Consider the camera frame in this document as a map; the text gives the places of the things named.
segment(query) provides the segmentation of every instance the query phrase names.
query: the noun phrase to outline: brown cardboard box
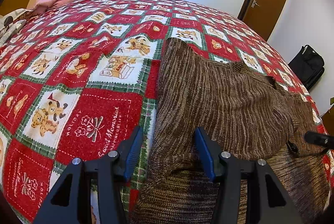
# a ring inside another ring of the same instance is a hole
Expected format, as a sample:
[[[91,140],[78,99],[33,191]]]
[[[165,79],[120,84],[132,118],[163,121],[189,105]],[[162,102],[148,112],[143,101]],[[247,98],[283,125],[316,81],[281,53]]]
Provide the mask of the brown cardboard box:
[[[322,122],[327,132],[334,136],[334,106],[331,107],[322,117]]]

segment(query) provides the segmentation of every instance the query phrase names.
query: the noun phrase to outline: silver bolt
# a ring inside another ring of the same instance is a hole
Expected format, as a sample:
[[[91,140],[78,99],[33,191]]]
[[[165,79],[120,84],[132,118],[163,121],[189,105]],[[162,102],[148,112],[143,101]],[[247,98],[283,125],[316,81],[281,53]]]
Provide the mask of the silver bolt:
[[[260,166],[265,166],[266,163],[267,163],[267,162],[266,162],[264,159],[259,159],[259,160],[258,160],[258,164],[259,164]]]
[[[222,152],[220,154],[223,158],[230,158],[231,157],[231,154],[229,152]]]
[[[110,152],[108,152],[108,156],[109,157],[116,157],[117,156],[117,154],[118,154],[118,152],[117,151],[110,151]]]
[[[73,164],[73,165],[79,165],[80,162],[81,162],[81,159],[80,159],[80,158],[74,158],[74,159],[72,160],[72,164]]]

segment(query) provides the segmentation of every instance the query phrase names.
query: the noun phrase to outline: knitted garment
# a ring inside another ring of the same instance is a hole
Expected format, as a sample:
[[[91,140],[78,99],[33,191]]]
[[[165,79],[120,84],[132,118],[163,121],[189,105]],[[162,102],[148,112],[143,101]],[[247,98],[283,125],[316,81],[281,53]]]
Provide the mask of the knitted garment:
[[[329,189],[322,157],[312,156],[322,148],[306,145],[300,134],[314,130],[310,104],[287,94],[272,77],[253,73],[243,62],[209,61],[171,38],[159,72],[148,178],[131,216],[133,223],[210,222],[218,184],[202,172],[193,140],[198,126],[222,151],[237,158],[270,158],[292,199],[302,204],[298,210],[306,223],[322,210]],[[288,140],[298,149],[294,154],[304,157],[297,159],[288,152]],[[321,191],[313,193],[320,186]],[[246,202],[243,182],[239,223],[245,221]]]

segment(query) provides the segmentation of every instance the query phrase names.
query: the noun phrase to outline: red checkered blanket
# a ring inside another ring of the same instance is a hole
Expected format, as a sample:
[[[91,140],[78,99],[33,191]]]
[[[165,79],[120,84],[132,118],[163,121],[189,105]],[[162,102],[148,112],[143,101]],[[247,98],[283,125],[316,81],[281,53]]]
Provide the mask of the red checkered blanket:
[[[183,0],[80,0],[30,19],[0,48],[0,184],[19,218],[31,222],[66,165],[117,147],[135,125],[145,140],[121,196],[131,210],[146,176],[164,40],[176,37],[206,59],[243,60],[313,105],[273,48],[222,11]],[[331,152],[324,160],[334,184]],[[96,186],[92,206],[97,216]]]

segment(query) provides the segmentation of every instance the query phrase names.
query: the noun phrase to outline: black backpack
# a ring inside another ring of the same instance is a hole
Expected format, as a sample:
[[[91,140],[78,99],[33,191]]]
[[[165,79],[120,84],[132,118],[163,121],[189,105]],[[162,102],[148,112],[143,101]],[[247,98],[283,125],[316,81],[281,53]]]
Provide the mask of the black backpack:
[[[289,63],[305,88],[309,90],[325,72],[323,58],[310,46],[302,46],[299,53]]]

